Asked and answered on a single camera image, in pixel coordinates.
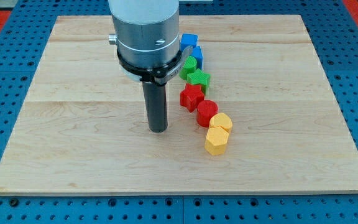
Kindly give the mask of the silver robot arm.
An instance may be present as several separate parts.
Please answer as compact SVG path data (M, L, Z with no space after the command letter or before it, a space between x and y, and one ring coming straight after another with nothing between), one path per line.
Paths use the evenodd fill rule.
M178 0L109 0L119 63L134 80L165 85L193 51L180 48Z

